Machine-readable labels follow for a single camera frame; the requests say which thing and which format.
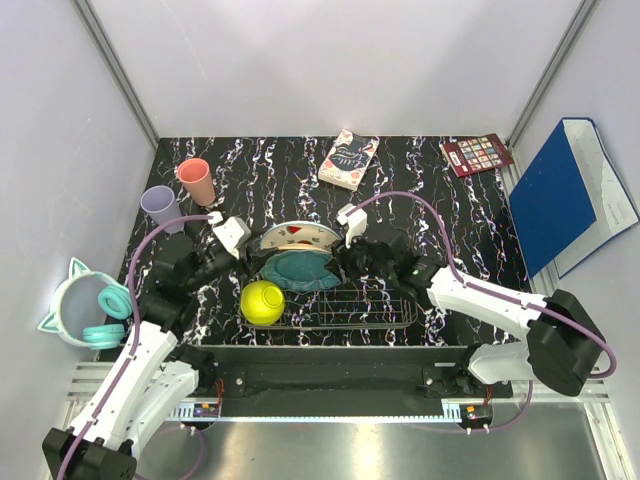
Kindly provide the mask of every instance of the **marble pattern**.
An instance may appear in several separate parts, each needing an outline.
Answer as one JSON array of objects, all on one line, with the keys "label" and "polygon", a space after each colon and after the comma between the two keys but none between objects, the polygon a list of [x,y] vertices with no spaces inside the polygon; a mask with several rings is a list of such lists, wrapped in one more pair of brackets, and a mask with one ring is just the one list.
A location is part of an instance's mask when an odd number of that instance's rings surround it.
[{"label": "marble pattern", "polygon": [[[209,162],[218,194],[214,208],[246,220],[253,230],[284,221],[309,220],[333,225],[346,203],[357,204],[390,190],[416,193],[436,207],[452,237],[456,264],[466,273],[509,288],[529,291],[529,283],[498,171],[456,177],[443,158],[444,137],[381,137],[373,163],[357,192],[319,182],[317,171],[333,138],[174,138],[160,142],[148,187],[164,184],[177,193],[185,214],[202,213],[176,179],[178,164],[201,157]],[[442,259],[445,250],[435,221],[409,199],[389,198],[367,208],[369,223],[408,231],[416,252]],[[122,265],[120,281],[133,249],[153,225],[139,213]],[[197,227],[203,243],[208,227]],[[145,288],[155,242],[142,255],[137,290]],[[240,281],[229,274],[197,293],[197,321],[184,341],[245,345],[466,345],[500,343],[510,337],[493,326],[458,313],[431,309],[416,323],[398,330],[260,331],[238,315]]]}]

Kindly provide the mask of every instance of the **yellow bowl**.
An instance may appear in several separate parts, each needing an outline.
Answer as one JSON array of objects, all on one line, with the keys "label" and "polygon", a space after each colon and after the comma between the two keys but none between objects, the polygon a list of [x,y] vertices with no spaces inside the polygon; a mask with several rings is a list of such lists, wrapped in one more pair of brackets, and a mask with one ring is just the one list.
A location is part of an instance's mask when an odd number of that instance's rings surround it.
[{"label": "yellow bowl", "polygon": [[260,280],[242,289],[240,311],[254,325],[273,325],[284,313],[284,294],[276,284]]}]

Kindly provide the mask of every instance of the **reflective metal surface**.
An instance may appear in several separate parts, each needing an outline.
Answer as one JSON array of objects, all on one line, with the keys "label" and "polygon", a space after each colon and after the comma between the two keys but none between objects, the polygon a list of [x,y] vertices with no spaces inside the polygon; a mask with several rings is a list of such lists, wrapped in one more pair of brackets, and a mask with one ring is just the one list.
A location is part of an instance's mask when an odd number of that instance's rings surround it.
[{"label": "reflective metal surface", "polygon": [[[516,412],[512,405],[495,408],[496,424]],[[219,423],[205,431],[207,456],[192,479],[605,478],[577,403],[534,404],[521,423],[489,435],[446,435],[424,428]],[[138,472],[150,480],[175,480],[197,454],[196,438],[161,430],[145,449]]]}]

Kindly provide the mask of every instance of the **pink cup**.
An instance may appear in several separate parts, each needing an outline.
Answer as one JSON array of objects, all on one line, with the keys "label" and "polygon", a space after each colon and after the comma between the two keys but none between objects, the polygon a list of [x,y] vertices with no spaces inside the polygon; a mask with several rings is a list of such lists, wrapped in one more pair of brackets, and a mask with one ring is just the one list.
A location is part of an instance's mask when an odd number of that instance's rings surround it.
[{"label": "pink cup", "polygon": [[193,200],[205,207],[216,201],[216,191],[213,189],[211,170],[206,160],[190,158],[178,167],[178,179],[187,189]]}]

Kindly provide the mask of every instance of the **dish rack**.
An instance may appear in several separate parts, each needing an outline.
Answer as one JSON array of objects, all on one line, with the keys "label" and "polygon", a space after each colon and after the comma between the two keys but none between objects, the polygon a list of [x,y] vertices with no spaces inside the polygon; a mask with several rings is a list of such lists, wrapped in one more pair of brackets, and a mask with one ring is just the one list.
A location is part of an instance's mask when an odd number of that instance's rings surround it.
[{"label": "dish rack", "polygon": [[359,280],[330,290],[284,292],[283,315],[272,325],[254,325],[239,311],[242,323],[257,330],[389,330],[406,328],[418,309],[376,280]]}]

